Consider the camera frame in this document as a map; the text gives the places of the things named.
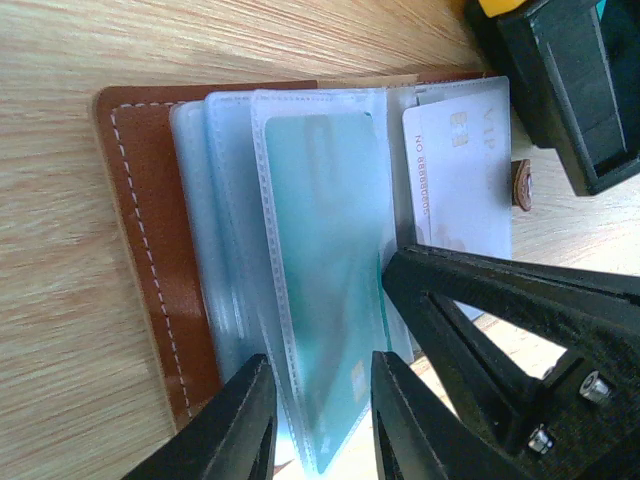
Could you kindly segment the white credit card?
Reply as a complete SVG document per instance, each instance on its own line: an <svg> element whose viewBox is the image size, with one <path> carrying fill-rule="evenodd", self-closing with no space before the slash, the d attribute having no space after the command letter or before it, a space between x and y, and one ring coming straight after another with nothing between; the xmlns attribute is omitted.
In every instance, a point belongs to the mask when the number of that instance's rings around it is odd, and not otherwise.
<svg viewBox="0 0 640 480"><path fill-rule="evenodd" d="M418 244L510 258L507 94L490 90L416 106L402 124Z"/></svg>

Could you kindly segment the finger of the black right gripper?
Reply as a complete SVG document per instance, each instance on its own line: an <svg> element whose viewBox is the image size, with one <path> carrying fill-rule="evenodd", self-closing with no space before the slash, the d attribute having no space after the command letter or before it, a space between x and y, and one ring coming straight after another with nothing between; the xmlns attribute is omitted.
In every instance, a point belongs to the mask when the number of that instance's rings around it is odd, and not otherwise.
<svg viewBox="0 0 640 480"><path fill-rule="evenodd" d="M478 479L638 477L636 277L414 245L382 285Z"/></svg>

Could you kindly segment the brown leather card holder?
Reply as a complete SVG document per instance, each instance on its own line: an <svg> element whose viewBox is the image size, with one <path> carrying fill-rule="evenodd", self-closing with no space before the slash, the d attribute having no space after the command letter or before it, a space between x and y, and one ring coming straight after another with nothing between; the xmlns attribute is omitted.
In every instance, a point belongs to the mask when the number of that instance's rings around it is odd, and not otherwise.
<svg viewBox="0 0 640 480"><path fill-rule="evenodd" d="M504 76L426 73L352 80L193 86L114 86L94 101L96 133L114 203L164 376L175 425L185 427L253 355L264 354L277 389L275 460L309 446L300 412L286 282L270 180L265 125L284 116L372 116L391 179L389 242L379 283L384 346L412 362L408 329L386 295L383 270L417 243L402 115L441 100L500 90Z"/></svg>

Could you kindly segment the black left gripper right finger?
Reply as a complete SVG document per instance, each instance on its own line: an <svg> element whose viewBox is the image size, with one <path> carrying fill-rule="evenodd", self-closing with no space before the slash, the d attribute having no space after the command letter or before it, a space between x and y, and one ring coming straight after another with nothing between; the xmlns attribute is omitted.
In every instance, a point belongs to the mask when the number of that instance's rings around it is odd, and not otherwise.
<svg viewBox="0 0 640 480"><path fill-rule="evenodd" d="M473 436L395 353L375 351L376 459L384 479L478 479Z"/></svg>

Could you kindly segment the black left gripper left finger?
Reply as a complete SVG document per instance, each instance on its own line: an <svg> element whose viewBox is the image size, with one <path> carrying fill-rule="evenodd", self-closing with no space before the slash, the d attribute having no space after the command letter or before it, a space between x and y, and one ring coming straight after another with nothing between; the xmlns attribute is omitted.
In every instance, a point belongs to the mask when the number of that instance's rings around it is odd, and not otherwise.
<svg viewBox="0 0 640 480"><path fill-rule="evenodd" d="M277 392L272 367L255 354L173 439L127 479L270 479Z"/></svg>

